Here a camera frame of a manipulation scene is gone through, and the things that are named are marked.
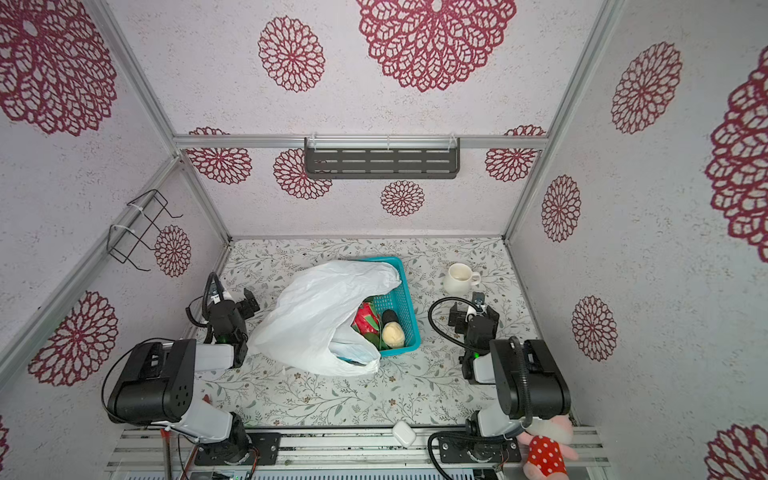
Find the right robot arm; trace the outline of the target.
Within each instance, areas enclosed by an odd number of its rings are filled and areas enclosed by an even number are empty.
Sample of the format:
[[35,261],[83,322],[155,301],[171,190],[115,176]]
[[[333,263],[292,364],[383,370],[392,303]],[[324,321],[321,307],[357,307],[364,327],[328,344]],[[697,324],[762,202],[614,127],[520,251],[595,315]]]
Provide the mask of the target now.
[[499,339],[500,315],[484,303],[448,299],[448,326],[462,337],[461,373],[473,385],[492,386],[496,400],[466,421],[475,437],[533,435],[546,421],[568,416],[571,395],[548,346],[541,339]]

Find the red dragon fruit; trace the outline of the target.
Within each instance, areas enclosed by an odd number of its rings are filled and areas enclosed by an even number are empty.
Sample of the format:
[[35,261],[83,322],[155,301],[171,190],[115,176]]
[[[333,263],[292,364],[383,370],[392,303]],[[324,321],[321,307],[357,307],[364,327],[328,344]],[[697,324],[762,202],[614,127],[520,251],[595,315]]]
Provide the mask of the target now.
[[352,328],[359,334],[380,335],[381,320],[369,302],[363,302],[352,321]]

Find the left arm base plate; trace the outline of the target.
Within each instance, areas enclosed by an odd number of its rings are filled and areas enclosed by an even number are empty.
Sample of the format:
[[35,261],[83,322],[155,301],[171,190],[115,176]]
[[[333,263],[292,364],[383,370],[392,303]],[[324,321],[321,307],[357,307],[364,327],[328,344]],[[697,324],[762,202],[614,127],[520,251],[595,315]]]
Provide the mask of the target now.
[[247,431],[244,446],[226,446],[225,442],[202,444],[194,457],[197,467],[273,466],[277,462],[281,435],[275,432]]

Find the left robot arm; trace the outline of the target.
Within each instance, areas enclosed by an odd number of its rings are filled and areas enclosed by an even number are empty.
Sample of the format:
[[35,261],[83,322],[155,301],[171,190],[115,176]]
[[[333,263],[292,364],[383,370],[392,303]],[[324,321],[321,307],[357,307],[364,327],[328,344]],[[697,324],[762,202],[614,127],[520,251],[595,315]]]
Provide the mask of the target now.
[[104,408],[114,423],[161,426],[195,441],[217,464],[241,464],[256,454],[242,418],[194,393],[195,374],[241,367],[248,352],[245,321],[260,310],[253,292],[236,301],[209,295],[203,317],[209,343],[148,339],[128,352]]

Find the white plastic bag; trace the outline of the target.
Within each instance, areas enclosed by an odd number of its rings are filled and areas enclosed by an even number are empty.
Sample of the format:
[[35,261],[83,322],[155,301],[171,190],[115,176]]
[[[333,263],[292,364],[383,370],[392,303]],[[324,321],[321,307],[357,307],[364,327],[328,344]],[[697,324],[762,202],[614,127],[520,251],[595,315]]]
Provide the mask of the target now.
[[321,376],[372,375],[381,354],[352,323],[366,298],[401,284],[384,262],[333,260],[303,270],[250,334],[249,352]]

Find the beige round fruit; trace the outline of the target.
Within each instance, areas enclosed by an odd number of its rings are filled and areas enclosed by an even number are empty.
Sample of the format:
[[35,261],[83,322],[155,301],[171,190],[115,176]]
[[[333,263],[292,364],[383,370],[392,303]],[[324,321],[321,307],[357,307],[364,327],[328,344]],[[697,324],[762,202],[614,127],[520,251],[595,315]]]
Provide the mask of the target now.
[[405,346],[405,333],[397,322],[388,322],[381,330],[381,341],[389,349],[399,349]]

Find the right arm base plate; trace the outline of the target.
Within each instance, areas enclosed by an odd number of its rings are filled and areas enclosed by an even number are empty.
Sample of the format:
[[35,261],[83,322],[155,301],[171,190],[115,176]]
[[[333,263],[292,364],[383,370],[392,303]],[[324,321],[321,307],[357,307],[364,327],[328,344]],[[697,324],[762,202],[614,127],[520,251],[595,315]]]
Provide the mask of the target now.
[[445,432],[437,437],[440,461],[444,464],[520,463],[521,450],[516,440],[504,443],[487,437],[464,439],[464,434]]

